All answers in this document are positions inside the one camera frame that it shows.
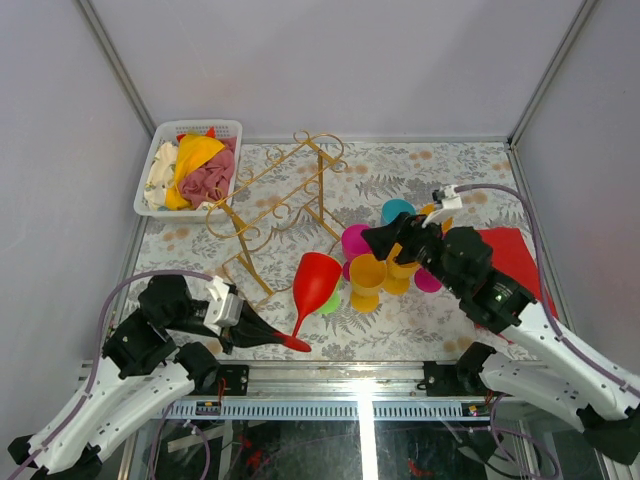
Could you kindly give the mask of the magenta wine glass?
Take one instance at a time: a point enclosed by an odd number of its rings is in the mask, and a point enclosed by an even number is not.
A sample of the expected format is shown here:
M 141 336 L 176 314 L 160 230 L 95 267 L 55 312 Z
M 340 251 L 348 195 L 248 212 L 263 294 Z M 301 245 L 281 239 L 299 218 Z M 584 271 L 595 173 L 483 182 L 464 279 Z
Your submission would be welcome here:
M 369 230 L 365 224 L 354 224 L 346 228 L 341 236 L 341 248 L 345 259 L 342 273 L 347 282 L 350 281 L 350 266 L 352 261 L 371 252 L 371 248 L 364 240 L 362 233 Z
M 442 284 L 425 269 L 419 269 L 414 275 L 416 287 L 426 293 L 436 293 L 442 288 Z

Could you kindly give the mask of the blue wine glass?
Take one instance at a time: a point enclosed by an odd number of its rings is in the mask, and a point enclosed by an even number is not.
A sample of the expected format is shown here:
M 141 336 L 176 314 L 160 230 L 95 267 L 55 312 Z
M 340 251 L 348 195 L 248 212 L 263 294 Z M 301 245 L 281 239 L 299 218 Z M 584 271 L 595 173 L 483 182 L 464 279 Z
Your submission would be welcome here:
M 415 215 L 416 210 L 411 203 L 404 199 L 394 198 L 386 201 L 381 208 L 380 222 L 382 226 L 386 226 L 396 219 L 402 213 Z

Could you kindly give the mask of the orange wine glass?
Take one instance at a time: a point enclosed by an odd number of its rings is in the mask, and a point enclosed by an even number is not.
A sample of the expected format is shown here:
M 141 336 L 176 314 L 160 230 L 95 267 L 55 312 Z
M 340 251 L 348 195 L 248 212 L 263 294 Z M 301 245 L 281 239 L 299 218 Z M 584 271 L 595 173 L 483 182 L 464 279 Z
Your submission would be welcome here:
M 421 215 L 429 215 L 431 214 L 433 211 L 435 210 L 435 205 L 434 204 L 428 204 L 426 206 L 424 206 L 421 210 L 420 210 L 420 214 Z M 444 233 L 448 232 L 453 226 L 453 218 L 448 218 L 447 220 L 445 220 L 442 224 L 442 231 Z
M 399 255 L 402 247 L 396 243 L 386 259 L 386 278 L 383 289 L 391 295 L 403 295 L 410 287 L 410 279 L 420 268 L 416 262 L 399 265 L 395 259 Z
M 379 293 L 387 276 L 386 263 L 371 254 L 356 257 L 349 267 L 352 307 L 360 313 L 373 312 L 380 303 Z

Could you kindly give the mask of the red wine glass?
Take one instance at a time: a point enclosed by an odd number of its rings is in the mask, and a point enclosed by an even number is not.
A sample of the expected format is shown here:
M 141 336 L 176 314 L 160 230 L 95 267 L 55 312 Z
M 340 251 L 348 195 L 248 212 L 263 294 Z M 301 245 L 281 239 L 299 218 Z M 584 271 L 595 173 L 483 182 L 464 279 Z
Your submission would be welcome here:
M 302 255 L 292 284 L 297 319 L 291 335 L 284 336 L 284 346 L 308 353 L 311 347 L 298 337 L 304 320 L 325 305 L 333 296 L 342 275 L 341 264 L 320 252 Z

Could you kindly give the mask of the green wine glass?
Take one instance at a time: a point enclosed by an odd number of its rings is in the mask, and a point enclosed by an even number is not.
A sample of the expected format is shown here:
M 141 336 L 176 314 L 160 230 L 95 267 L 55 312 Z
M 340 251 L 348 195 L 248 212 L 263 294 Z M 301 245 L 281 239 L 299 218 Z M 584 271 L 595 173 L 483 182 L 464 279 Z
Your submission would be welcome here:
M 335 289 L 331 295 L 331 297 L 317 310 L 317 313 L 320 315 L 329 315 L 335 312 L 341 304 L 340 298 L 340 287 L 342 281 L 339 280 L 336 283 Z

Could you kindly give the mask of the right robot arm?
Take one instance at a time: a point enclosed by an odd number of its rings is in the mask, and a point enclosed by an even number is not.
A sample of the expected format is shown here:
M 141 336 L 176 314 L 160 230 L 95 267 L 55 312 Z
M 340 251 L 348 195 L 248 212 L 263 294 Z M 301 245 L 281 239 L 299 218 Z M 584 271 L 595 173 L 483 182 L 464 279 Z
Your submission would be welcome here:
M 520 397 L 562 419 L 609 459 L 631 465 L 639 455 L 639 378 L 562 325 L 548 306 L 493 264 L 493 250 L 472 227 L 443 232 L 424 215 L 403 213 L 363 232 L 376 259 L 392 256 L 425 268 L 459 301 L 475 324 L 524 347 L 552 374 L 517 367 L 478 346 L 483 360 L 456 369 L 467 394 L 484 388 Z

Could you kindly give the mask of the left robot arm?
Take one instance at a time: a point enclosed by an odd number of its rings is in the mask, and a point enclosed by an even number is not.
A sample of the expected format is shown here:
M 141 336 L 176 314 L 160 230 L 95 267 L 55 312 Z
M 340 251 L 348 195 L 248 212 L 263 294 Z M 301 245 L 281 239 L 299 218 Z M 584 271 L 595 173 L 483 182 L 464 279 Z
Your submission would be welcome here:
M 209 296 L 192 298 L 190 272 L 143 273 L 148 283 L 137 308 L 100 339 L 88 378 L 39 432 L 15 438 L 8 452 L 18 473 L 36 479 L 93 479 L 118 446 L 161 409 L 182 397 L 223 391 L 225 377 L 214 354 L 200 342 L 182 346 L 173 332 L 217 339 L 235 348 L 309 347 L 270 326 L 218 276 L 200 274 Z

